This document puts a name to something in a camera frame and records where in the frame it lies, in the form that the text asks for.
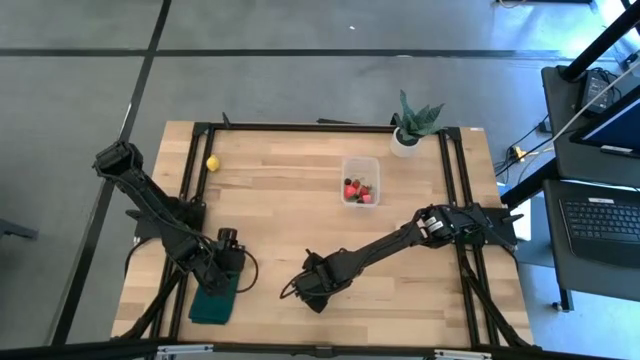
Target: succulent plant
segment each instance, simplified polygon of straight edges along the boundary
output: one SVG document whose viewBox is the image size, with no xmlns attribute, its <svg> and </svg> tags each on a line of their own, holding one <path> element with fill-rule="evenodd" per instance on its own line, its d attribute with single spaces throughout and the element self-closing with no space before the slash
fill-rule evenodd
<svg viewBox="0 0 640 360">
<path fill-rule="evenodd" d="M 400 103 L 402 104 L 402 119 L 396 118 L 396 125 L 403 141 L 412 141 L 420 139 L 426 135 L 430 135 L 440 130 L 435 126 L 435 121 L 440 115 L 440 111 L 444 104 L 436 107 L 429 105 L 415 113 L 407 103 L 407 94 L 400 90 Z"/>
</svg>

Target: black line on floor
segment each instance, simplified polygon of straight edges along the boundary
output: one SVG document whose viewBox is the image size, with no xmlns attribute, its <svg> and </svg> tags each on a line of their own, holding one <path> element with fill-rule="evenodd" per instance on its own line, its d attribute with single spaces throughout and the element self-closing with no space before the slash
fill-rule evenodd
<svg viewBox="0 0 640 360">
<path fill-rule="evenodd" d="M 561 50 L 428 50 L 428 49 L 161 49 L 156 57 L 443 57 L 572 61 Z M 615 61 L 613 56 L 603 61 Z"/>
<path fill-rule="evenodd" d="M 0 57 L 415 57 L 573 61 L 562 50 L 430 50 L 430 49 L 157 49 L 154 31 L 148 49 L 20 49 L 0 48 Z M 611 51 L 599 62 L 616 62 Z"/>
<path fill-rule="evenodd" d="M 149 42 L 148 51 L 150 53 L 158 47 L 170 7 L 171 0 L 163 0 L 160 13 L 158 14 L 158 19 L 156 21 L 156 26 L 153 30 L 151 41 Z M 129 110 L 127 111 L 118 140 L 127 141 L 131 136 L 133 123 L 135 122 L 138 109 L 140 108 L 140 102 L 142 101 L 142 95 L 147 84 L 147 79 L 149 78 L 149 73 L 151 72 L 152 64 L 153 55 L 148 54 L 145 56 L 140 68 L 138 80 L 136 81 L 131 101 L 129 103 Z M 72 269 L 72 271 L 74 271 L 73 278 L 67 288 L 66 296 L 63 294 L 64 305 L 62 306 L 62 310 L 58 313 L 59 317 L 57 317 L 58 322 L 52 337 L 52 345 L 63 345 L 67 342 L 69 331 L 73 325 L 73 318 L 75 317 L 78 304 L 80 303 L 82 290 L 84 289 L 87 276 L 89 275 L 89 270 L 91 269 L 91 262 L 93 261 L 93 256 L 95 255 L 96 248 L 98 246 L 100 232 L 102 231 L 102 226 L 104 225 L 104 220 L 107 216 L 107 210 L 109 209 L 109 203 L 113 195 L 113 188 L 113 183 L 103 181 L 100 191 L 98 192 L 98 197 L 95 203 L 96 206 L 92 211 L 92 215 L 89 217 L 90 220 L 81 241 L 79 258 L 76 257 L 78 260 L 76 260 L 76 266 Z"/>
<path fill-rule="evenodd" d="M 149 54 L 147 49 L 0 48 L 0 57 L 135 57 Z"/>
</svg>

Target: laptop screen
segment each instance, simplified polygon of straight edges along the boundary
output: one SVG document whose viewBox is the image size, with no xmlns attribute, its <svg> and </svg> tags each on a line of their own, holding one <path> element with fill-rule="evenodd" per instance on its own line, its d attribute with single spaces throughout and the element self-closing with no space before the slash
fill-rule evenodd
<svg viewBox="0 0 640 360">
<path fill-rule="evenodd" d="M 592 143 L 640 150 L 640 98 L 582 137 Z"/>
</svg>

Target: monitor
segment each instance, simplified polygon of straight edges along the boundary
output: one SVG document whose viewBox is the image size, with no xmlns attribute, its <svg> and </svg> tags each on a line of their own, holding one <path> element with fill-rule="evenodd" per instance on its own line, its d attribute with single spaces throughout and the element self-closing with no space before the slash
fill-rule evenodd
<svg viewBox="0 0 640 360">
<path fill-rule="evenodd" d="M 604 151 L 640 152 L 640 86 L 609 106 L 571 140 L 598 146 Z"/>
</svg>

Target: gray floor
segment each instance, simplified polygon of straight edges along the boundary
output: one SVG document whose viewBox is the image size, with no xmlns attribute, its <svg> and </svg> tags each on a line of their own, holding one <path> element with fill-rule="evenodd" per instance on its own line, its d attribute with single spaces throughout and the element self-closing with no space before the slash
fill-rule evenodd
<svg viewBox="0 0 640 360">
<path fill-rule="evenodd" d="M 0 47 L 146 48 L 160 4 L 3 1 Z M 489 0 L 174 0 L 160 47 L 571 54 L 597 36 L 602 25 L 595 5 L 506 10 Z M 100 184 L 90 168 L 93 156 L 117 137 L 141 63 L 140 58 L 0 57 L 0 216 L 40 230 L 36 242 L 0 241 L 0 348 L 46 341 Z M 225 111 L 232 121 L 324 117 L 382 124 L 400 111 L 398 95 L 404 89 L 414 106 L 446 103 L 442 125 L 484 127 L 497 161 L 506 146 L 546 114 L 540 69 L 555 64 L 469 58 L 156 58 L 131 141 L 150 170 L 167 120 L 220 120 Z M 523 147 L 542 138 L 527 139 Z M 510 183 L 518 173 L 514 168 Z M 109 337 L 134 227 L 124 215 L 128 208 L 130 201 L 115 193 L 72 342 Z M 640 345 L 633 341 L 640 337 L 635 326 L 640 304 L 577 294 L 577 311 L 558 314 L 548 307 L 558 297 L 553 269 L 523 266 L 521 277 L 537 344 L 557 351 L 640 356 Z"/>
</svg>

